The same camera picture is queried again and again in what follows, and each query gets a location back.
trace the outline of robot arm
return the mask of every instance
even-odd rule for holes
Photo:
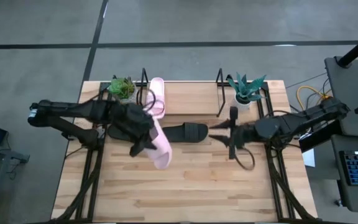
[[[307,129],[322,121],[343,119],[349,108],[335,98],[329,98],[299,113],[288,113],[281,116],[262,118],[253,123],[236,126],[237,108],[231,108],[230,119],[211,129],[230,128],[230,137],[209,135],[229,147],[229,158],[235,158],[235,148],[241,149],[247,142],[263,142],[275,149],[283,149],[295,135],[306,132]]]
[[[28,122],[35,127],[52,127],[63,136],[74,136],[88,148],[100,146],[99,132],[83,129],[61,117],[85,118],[94,124],[112,124],[126,133],[135,142],[130,155],[138,155],[154,127],[151,115],[141,105],[120,104],[112,100],[88,100],[84,103],[61,103],[42,100],[30,107]]]

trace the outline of wooden table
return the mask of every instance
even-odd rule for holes
[[[267,81],[274,110],[290,111],[284,82]],[[84,82],[80,102],[97,95],[99,82]],[[226,105],[219,118],[216,115],[166,115],[162,126],[183,122],[218,124],[229,117],[229,106],[234,90],[225,87]],[[180,98],[181,94],[169,98]],[[221,104],[222,96],[218,91]],[[239,115],[239,121],[258,119],[256,103]],[[90,128],[84,119],[75,124]],[[209,130],[209,133],[228,131]],[[220,142],[206,138],[198,144],[172,144],[173,157],[166,170],[156,170],[145,154],[129,156],[131,143],[106,139],[102,171],[98,185],[94,222],[271,222],[276,221],[272,186],[265,149],[262,144],[246,147],[255,156],[255,169],[245,171],[228,159],[228,149]],[[78,142],[68,145],[67,153],[78,149]],[[238,152],[245,165],[250,156]],[[52,218],[58,217],[69,206],[81,184],[86,149],[71,155],[64,163]],[[301,151],[287,147],[283,152],[290,188],[300,203],[317,217]],[[287,210],[281,192],[285,217]]]

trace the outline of succulent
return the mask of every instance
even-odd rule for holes
[[[112,77],[109,86],[111,94],[118,96],[121,99],[128,99],[135,91],[135,85],[131,78],[117,78],[115,75]]]
[[[236,99],[239,103],[247,104],[251,101],[257,101],[262,98],[261,95],[254,94],[264,83],[266,75],[255,79],[250,84],[247,84],[247,75],[244,75],[242,78],[240,74],[237,73],[237,82],[236,84],[233,79],[229,79],[228,82],[236,90]]]

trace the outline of black metal frame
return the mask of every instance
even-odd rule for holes
[[[141,77],[141,81],[140,83],[136,83],[136,86],[140,87],[140,100],[138,101],[138,103],[141,103],[141,99],[142,99],[142,91],[143,91],[143,87],[147,86],[147,83],[149,82],[149,79],[147,77],[147,73],[145,68],[142,69],[142,77]],[[225,86],[230,86],[230,84],[228,82],[223,82],[223,71],[220,68],[218,75],[216,77],[216,81],[217,86],[221,86],[222,88],[222,94],[223,94],[223,103],[222,106],[219,109],[219,113],[217,114],[217,117],[219,117],[219,115],[221,114],[221,111],[224,108],[224,105],[226,103],[226,95],[224,92],[224,87]],[[100,86],[99,86],[99,99],[102,99],[104,91],[106,89],[106,85],[108,85],[108,82],[101,82]],[[261,90],[264,91],[265,93],[265,99],[266,99],[266,104],[267,104],[267,110],[268,113],[272,113],[273,112],[273,106],[272,106],[272,102],[270,99],[270,93],[269,93],[269,86],[267,85],[267,82],[264,82],[264,84],[261,87]],[[264,109],[262,106],[262,100],[258,100],[257,101],[257,106],[258,106],[258,111],[259,111],[259,117],[263,118],[264,115]],[[103,145],[97,150],[97,158],[96,158],[96,163],[94,165],[94,169],[92,171],[92,173],[90,174],[90,167],[91,167],[91,161],[92,161],[92,156],[93,156],[93,151],[92,150],[88,150],[88,153],[86,155],[86,160],[85,160],[85,166],[84,166],[84,173],[83,173],[83,178],[81,181],[81,190],[78,193],[78,195],[76,196],[76,198],[74,199],[73,203],[68,207],[68,209],[75,209],[76,210],[76,214],[75,214],[75,219],[70,219],[72,213],[68,213],[64,218],[57,218],[57,219],[53,219],[47,222],[43,222],[43,223],[92,223],[93,220],[93,213],[94,213],[94,206],[95,206],[95,202],[96,202],[96,196],[97,196],[97,190],[98,190],[98,182],[99,182],[99,175],[100,175],[100,169],[101,169],[101,162],[102,162],[102,157],[103,157],[103,151],[104,151],[104,140],[105,140],[105,134],[102,135],[101,137],[101,141],[103,141]],[[272,183],[272,192],[273,192],[273,199],[275,202],[275,208],[276,208],[276,214],[277,214],[277,220],[280,221],[281,219],[283,219],[283,211],[282,211],[282,206],[281,206],[281,201],[280,201],[280,194],[278,192],[278,187],[277,187],[277,182],[275,181],[275,179],[272,177],[272,173],[276,171],[274,164],[273,164],[273,157],[271,154],[271,150],[265,145],[265,150],[266,150],[266,155],[267,155],[267,164],[268,164],[268,169],[269,169],[269,174],[270,174],[270,181]],[[284,165],[284,160],[282,157],[281,152],[278,152],[277,155],[277,159],[278,159],[278,164],[279,164],[279,168],[280,168],[280,175],[283,178],[284,183],[287,185],[288,187],[288,178],[287,178],[287,172],[285,170],[285,165]],[[92,185],[92,190],[91,190],[91,195],[90,195],[90,201],[89,201],[89,207],[88,207],[88,214],[86,216],[86,218],[82,217],[82,213],[83,213],[83,203],[84,203],[84,196],[86,195],[87,191],[89,190],[90,186]],[[287,207],[288,207],[288,214],[289,214],[289,219],[295,219],[295,213],[294,213],[294,209],[293,209],[293,205],[290,201],[290,199],[287,197],[287,195],[285,195],[285,199],[287,202]]]
[[[227,75],[226,80],[227,79],[232,79],[231,75]],[[224,86],[230,86],[230,84],[228,82],[224,82],[222,87],[224,87]],[[271,100],[270,92],[269,92],[269,85],[268,85],[267,82],[263,83],[263,85],[261,87],[261,90],[263,90],[264,93],[265,93],[267,112],[268,112],[268,114],[271,114],[271,113],[273,113],[273,106],[272,106],[272,100]],[[262,100],[257,101],[257,106],[258,106],[259,118],[262,119],[265,116],[264,109],[263,109],[263,106],[262,106]],[[275,209],[276,209],[276,214],[277,214],[277,220],[280,221],[281,219],[284,218],[283,217],[283,210],[282,210],[282,206],[281,206],[280,194],[278,192],[277,182],[272,177],[273,172],[276,171],[276,168],[274,167],[274,164],[273,164],[272,151],[267,145],[265,145],[265,151],[266,151],[266,157],[267,157],[267,164],[268,164],[268,170],[269,170],[269,175],[270,175],[270,181],[272,183],[272,192],[273,192],[274,204],[275,204]],[[282,155],[281,152],[277,152],[277,162],[278,162],[278,166],[279,166],[279,169],[280,169],[280,175],[281,175],[281,177],[283,179],[282,182],[285,183],[285,185],[287,186],[287,188],[289,190],[287,172],[285,170],[284,159],[283,159],[283,155]],[[285,200],[286,200],[286,204],[287,204],[289,218],[290,219],[295,219],[295,211],[294,211],[292,202],[288,198],[287,195],[285,195]]]
[[[137,99],[136,99],[136,103],[137,103],[137,104],[142,105],[143,86],[147,86],[148,82],[149,82],[149,79],[147,78],[146,69],[143,68],[143,69],[142,69],[142,78],[140,79],[140,83],[138,83],[138,82],[136,83],[136,86],[137,86],[137,87],[140,87],[140,90],[139,90],[140,93],[138,93],[140,97],[139,97],[139,98],[137,97]],[[221,68],[219,69],[219,72],[218,72],[218,75],[217,75],[217,77],[216,77],[216,81],[215,81],[215,82],[216,82],[217,86],[220,85],[220,86],[222,87],[222,96],[223,96],[222,105],[220,106],[219,112],[218,112],[218,114],[216,115],[216,117],[218,118],[218,117],[221,115],[222,110],[223,110],[223,108],[224,108],[224,105],[225,105],[225,103],[226,103],[226,96],[225,96],[225,94],[224,94],[223,72],[222,72],[222,69],[221,69]]]

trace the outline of gray floor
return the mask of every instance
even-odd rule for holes
[[[101,3],[0,0],[0,44],[90,43]],[[100,37],[100,42],[286,40],[358,40],[358,0],[110,0]],[[267,74],[290,86],[324,73],[326,57],[351,48],[98,49],[90,80],[140,77],[142,67],[149,77],[210,80],[223,68],[225,75]],[[88,54],[89,49],[0,50],[0,127],[11,133],[13,149],[31,155],[14,180],[7,178],[0,196],[0,223],[49,219],[67,141],[50,128],[29,126],[28,108],[42,99],[76,101]],[[290,103],[300,108],[297,88],[320,89],[326,79],[322,75],[288,88]],[[301,92],[303,102],[308,95],[308,90]],[[314,177],[310,181],[320,218],[358,223],[358,213],[333,204],[339,195],[335,182]]]

